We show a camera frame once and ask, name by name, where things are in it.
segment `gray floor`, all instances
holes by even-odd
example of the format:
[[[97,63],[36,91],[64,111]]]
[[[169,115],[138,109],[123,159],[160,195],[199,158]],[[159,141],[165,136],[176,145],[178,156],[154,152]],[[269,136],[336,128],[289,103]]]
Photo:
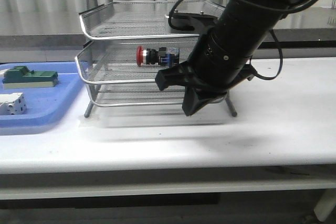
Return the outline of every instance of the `gray floor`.
[[[0,210],[0,223],[299,224],[302,217],[314,208],[322,192],[322,190],[304,190],[224,193],[221,194],[217,205]],[[325,223],[336,223],[335,211]]]

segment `gray countertop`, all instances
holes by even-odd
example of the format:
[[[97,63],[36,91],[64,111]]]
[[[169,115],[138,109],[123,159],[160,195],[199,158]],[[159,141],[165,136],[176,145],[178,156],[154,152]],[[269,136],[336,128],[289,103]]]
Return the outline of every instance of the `gray countertop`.
[[[289,15],[275,29],[280,41],[335,40],[336,10],[310,8]],[[83,43],[85,37],[76,12],[0,15],[0,48],[80,47]]]

